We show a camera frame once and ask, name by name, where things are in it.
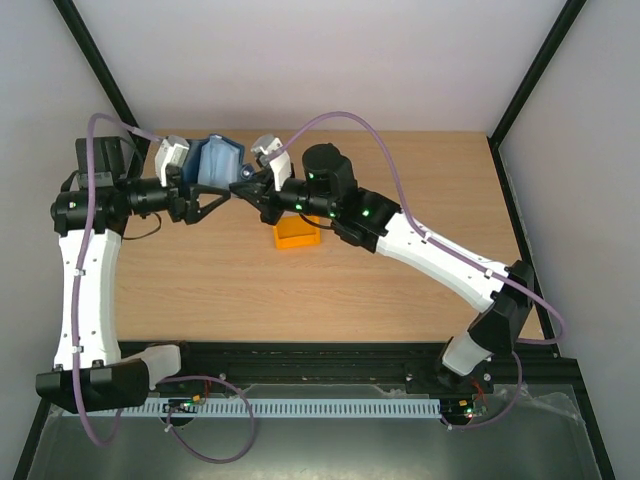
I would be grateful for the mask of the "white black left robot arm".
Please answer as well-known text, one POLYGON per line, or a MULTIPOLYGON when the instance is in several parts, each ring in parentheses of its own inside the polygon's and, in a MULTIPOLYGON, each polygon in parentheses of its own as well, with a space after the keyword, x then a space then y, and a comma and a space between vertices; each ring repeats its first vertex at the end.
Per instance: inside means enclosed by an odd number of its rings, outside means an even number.
POLYGON ((51 206, 63 261, 63 318, 53 367, 35 380, 41 398, 72 414, 78 399, 88 412, 138 407, 158 382, 179 372, 175 344, 122 357, 115 274, 129 217, 165 212, 191 225, 229 200, 228 191, 196 182, 206 143, 170 135, 156 154, 155 177, 127 178, 117 137, 95 138, 94 167, 87 165, 85 139, 76 140, 78 188, 65 181, 51 206))

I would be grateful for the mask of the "blue card holder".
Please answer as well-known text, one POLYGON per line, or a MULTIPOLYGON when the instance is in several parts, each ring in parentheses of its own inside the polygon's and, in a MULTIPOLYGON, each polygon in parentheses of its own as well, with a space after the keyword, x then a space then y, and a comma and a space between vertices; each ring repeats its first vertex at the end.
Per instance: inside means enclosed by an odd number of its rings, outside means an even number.
POLYGON ((244 162, 245 147, 228 137, 211 134, 205 139, 190 139, 188 144, 182 166, 185 183, 227 189, 255 173, 255 168, 244 162))

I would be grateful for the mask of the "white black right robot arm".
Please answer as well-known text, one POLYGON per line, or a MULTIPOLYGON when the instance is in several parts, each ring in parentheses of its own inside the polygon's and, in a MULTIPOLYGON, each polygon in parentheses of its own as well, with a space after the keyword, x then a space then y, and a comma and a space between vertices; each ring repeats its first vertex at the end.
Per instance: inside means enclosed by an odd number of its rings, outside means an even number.
POLYGON ((478 315, 441 354, 436 379, 443 389, 460 390, 478 364, 513 351, 533 307, 526 294, 533 286, 530 266, 481 257, 419 227, 398 203, 360 187, 351 161, 332 144, 308 148, 302 166, 298 179, 283 155, 230 190, 269 225, 286 212, 326 218, 344 242, 407 264, 468 302, 478 315))

